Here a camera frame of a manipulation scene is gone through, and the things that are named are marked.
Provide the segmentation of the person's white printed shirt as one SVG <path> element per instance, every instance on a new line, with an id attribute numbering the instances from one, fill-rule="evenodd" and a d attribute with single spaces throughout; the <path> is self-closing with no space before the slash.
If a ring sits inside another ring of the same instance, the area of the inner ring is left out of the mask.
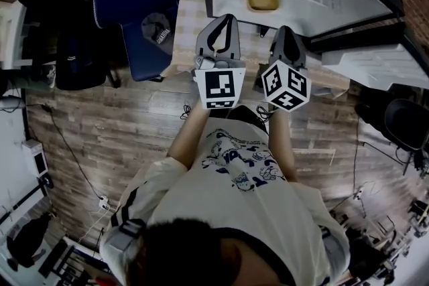
<path id="1" fill-rule="evenodd" d="M 332 285 L 348 269 L 349 240 L 317 189 L 288 182 L 257 127 L 210 118 L 188 169 L 171 157 L 141 169 L 111 218 L 101 256 L 125 281 L 137 229 L 177 218 L 244 240 L 289 286 Z"/>

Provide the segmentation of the white side desk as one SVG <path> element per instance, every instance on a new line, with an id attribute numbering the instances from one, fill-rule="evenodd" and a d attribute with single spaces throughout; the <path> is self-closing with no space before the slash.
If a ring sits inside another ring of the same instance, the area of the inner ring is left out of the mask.
<path id="1" fill-rule="evenodd" d="M 32 58 L 23 57 L 24 39 L 33 27 L 39 27 L 39 21 L 26 21 L 27 7 L 19 1 L 13 3 L 0 1 L 0 68 L 17 70 L 31 66 Z"/>

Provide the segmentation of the black equipment case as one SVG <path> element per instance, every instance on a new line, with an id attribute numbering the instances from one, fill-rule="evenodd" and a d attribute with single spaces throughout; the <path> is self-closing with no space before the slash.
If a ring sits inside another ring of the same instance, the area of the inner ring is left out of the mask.
<path id="1" fill-rule="evenodd" d="M 349 227 L 346 236 L 350 245 L 349 273 L 353 278 L 365 281 L 383 266 L 389 255 L 374 248 L 363 232 Z"/>

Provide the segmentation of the white box with dark screen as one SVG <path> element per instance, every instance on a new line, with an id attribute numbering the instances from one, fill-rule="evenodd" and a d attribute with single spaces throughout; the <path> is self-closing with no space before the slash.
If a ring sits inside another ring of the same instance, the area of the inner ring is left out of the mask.
<path id="1" fill-rule="evenodd" d="M 42 177 L 48 172 L 43 145 L 34 139 L 27 140 L 21 145 L 28 170 L 36 177 Z"/>

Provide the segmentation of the white fridge door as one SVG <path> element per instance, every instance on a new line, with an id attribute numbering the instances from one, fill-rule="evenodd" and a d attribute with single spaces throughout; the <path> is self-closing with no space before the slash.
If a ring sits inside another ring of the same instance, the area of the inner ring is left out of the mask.
<path id="1" fill-rule="evenodd" d="M 322 65 L 366 87 L 402 84 L 429 90 L 429 56 L 404 22 L 312 39 Z"/>

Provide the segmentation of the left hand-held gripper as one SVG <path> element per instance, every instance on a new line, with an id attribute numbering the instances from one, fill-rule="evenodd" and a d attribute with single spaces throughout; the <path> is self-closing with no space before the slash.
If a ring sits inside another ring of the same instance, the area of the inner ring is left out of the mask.
<path id="1" fill-rule="evenodd" d="M 223 32 L 224 47 L 216 51 L 213 45 Z M 221 59 L 211 58 L 216 54 Z M 239 26 L 234 15 L 225 14 L 212 20 L 199 33 L 196 55 L 199 57 L 196 57 L 194 81 L 203 109 L 233 109 L 239 101 L 246 71 L 244 62 L 232 60 L 240 58 Z"/>

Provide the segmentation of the person's black shorts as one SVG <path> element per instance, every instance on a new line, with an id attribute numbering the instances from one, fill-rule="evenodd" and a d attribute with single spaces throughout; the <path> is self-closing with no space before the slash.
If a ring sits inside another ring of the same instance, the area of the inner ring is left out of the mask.
<path id="1" fill-rule="evenodd" d="M 227 118 L 253 125 L 268 134 L 265 123 L 262 119 L 245 105 L 240 105 L 230 110 Z"/>

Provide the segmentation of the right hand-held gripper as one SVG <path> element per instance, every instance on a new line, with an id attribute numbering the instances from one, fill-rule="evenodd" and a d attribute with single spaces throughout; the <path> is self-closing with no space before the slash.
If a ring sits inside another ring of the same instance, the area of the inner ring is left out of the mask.
<path id="1" fill-rule="evenodd" d="M 281 60 L 285 36 L 286 59 Z M 263 94 L 269 104 L 290 113 L 310 100 L 312 82 L 307 77 L 304 45 L 290 27 L 283 25 L 276 31 L 269 51 L 276 60 L 259 63 L 253 89 Z"/>

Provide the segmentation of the black backpack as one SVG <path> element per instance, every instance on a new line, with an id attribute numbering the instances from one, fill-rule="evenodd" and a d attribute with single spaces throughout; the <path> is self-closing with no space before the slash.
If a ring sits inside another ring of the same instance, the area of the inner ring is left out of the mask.
<path id="1" fill-rule="evenodd" d="M 97 42 L 87 36 L 62 33 L 56 53 L 56 87 L 60 90 L 85 90 L 109 81 L 117 88 L 107 60 Z"/>

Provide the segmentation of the person's left forearm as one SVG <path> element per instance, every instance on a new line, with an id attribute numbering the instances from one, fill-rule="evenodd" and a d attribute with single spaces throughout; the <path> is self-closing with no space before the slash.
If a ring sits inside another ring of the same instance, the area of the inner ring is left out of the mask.
<path id="1" fill-rule="evenodd" d="M 209 115 L 210 111 L 204 109 L 201 100 L 199 100 L 173 140 L 167 156 L 190 169 L 196 158 L 198 144 Z"/>

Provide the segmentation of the table with patterned tablecloth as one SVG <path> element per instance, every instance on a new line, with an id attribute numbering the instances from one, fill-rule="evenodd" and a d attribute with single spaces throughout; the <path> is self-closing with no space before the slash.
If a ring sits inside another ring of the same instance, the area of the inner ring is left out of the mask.
<path id="1" fill-rule="evenodd" d="M 211 21 L 212 19 L 206 15 L 205 0 L 180 0 L 172 57 L 172 66 L 178 72 L 190 71 L 194 68 L 197 36 Z M 247 89 L 253 87 L 259 66 L 268 61 L 274 34 L 275 31 L 270 29 L 261 38 L 255 25 L 239 24 L 241 60 L 246 63 L 245 87 Z M 315 57 L 307 56 L 306 67 L 308 77 L 312 81 L 313 93 L 321 88 L 329 88 L 336 98 L 349 89 L 348 78 L 326 69 Z"/>

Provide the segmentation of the blue padded chair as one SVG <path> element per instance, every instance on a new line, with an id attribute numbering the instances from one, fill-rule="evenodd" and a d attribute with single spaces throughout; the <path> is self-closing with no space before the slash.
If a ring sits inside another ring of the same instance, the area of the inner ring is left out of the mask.
<path id="1" fill-rule="evenodd" d="M 163 13 L 174 28 L 179 0 L 93 0 L 95 23 L 99 28 L 121 27 L 131 76 L 135 81 L 160 78 L 172 55 L 161 51 L 142 34 L 141 22 L 150 13 Z"/>

